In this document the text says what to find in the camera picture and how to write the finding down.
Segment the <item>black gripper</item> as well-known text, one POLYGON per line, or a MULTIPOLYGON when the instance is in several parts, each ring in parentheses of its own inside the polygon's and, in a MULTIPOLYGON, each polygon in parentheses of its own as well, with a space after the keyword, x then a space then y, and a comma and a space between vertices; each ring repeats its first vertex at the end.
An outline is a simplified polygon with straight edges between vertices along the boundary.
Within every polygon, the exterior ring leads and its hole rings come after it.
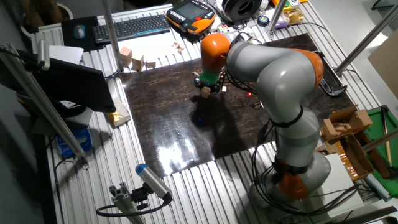
POLYGON ((217 94, 222 89, 221 81, 217 81, 215 85, 212 85, 210 82, 203 83, 198 77, 196 77, 194 84, 200 90, 200 93, 203 93, 204 87, 209 88, 212 95, 217 94))

